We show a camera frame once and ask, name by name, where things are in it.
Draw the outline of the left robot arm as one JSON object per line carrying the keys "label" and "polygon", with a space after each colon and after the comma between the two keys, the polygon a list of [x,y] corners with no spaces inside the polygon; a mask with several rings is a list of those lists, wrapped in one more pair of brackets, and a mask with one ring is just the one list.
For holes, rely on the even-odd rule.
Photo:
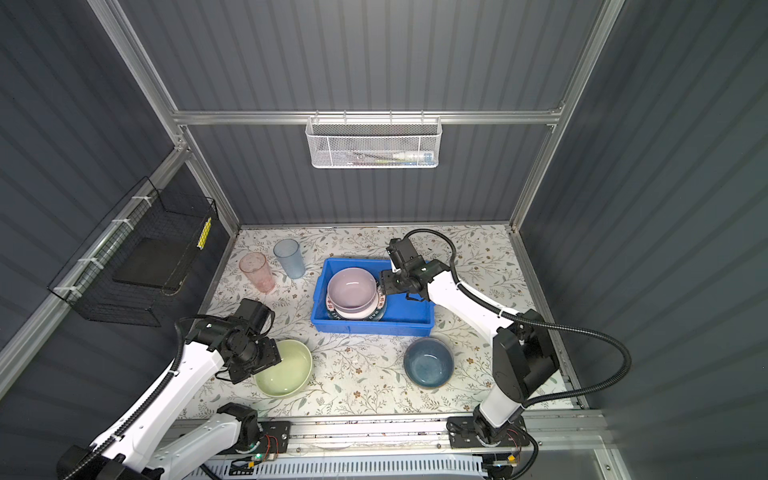
{"label": "left robot arm", "polygon": [[185,405],[218,374],[233,385],[280,363],[269,333],[272,309],[240,302],[227,317],[196,314],[174,324],[173,360],[141,397],[89,446],[69,448],[59,459],[60,479],[182,479],[211,457],[233,449],[266,458],[279,451],[251,407],[229,402],[192,432],[160,444]]}

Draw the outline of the dark blue ceramic bowl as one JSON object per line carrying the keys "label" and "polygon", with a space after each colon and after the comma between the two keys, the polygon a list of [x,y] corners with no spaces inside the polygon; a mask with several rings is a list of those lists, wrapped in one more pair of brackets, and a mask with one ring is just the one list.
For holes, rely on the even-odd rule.
{"label": "dark blue ceramic bowl", "polygon": [[412,383],[424,389],[437,389],[452,377],[454,358],[443,341],[424,337],[408,346],[403,356],[403,367]]}

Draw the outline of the pink ceramic bowl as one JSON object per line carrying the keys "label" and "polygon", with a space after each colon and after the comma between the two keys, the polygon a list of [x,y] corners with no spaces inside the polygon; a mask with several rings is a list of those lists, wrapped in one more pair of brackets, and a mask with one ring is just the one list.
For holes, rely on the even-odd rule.
{"label": "pink ceramic bowl", "polygon": [[337,311],[357,313],[377,300],[378,284],[365,269],[345,268],[331,277],[327,297]]}

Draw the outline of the blue plastic bin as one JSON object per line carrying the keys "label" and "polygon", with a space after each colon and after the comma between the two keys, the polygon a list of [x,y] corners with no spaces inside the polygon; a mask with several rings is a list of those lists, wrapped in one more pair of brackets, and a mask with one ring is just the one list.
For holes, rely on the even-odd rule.
{"label": "blue plastic bin", "polygon": [[335,319],[326,307],[327,287],[333,275],[345,268],[359,267],[375,278],[383,270],[390,270],[389,260],[350,259],[330,257],[322,266],[313,294],[311,324],[323,333],[353,335],[429,336],[435,325],[434,304],[407,300],[405,294],[387,297],[382,316],[378,320]]}

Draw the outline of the white plate dark green rim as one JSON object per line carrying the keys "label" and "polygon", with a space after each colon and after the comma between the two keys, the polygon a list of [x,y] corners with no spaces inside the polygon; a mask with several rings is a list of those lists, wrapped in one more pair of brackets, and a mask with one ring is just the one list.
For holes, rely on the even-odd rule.
{"label": "white plate dark green rim", "polygon": [[343,312],[337,308],[329,296],[326,297],[326,310],[333,320],[344,321],[379,321],[386,312],[386,297],[380,295],[376,303],[358,312]]}

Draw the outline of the green ceramic bowl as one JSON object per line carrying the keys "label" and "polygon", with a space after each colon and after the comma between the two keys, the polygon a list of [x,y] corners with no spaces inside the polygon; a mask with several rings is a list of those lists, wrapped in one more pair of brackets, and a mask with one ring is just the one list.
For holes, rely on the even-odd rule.
{"label": "green ceramic bowl", "polygon": [[284,339],[277,342],[281,361],[255,375],[255,384],[266,396],[283,398],[303,389],[312,374],[313,358],[302,342]]}

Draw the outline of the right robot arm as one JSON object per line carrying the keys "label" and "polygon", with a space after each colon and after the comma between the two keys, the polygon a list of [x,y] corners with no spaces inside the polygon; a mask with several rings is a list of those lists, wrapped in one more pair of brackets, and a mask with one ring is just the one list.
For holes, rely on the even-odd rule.
{"label": "right robot arm", "polygon": [[391,268],[380,274],[384,293],[404,294],[408,300],[429,301],[463,320],[492,349],[494,385],[473,413],[478,440],[495,444],[526,409],[525,402],[560,364],[551,335],[540,324],[543,318],[530,309],[520,313],[488,298],[469,286],[455,268],[457,250],[448,244],[447,263],[427,261],[409,235],[394,238],[386,251]]}

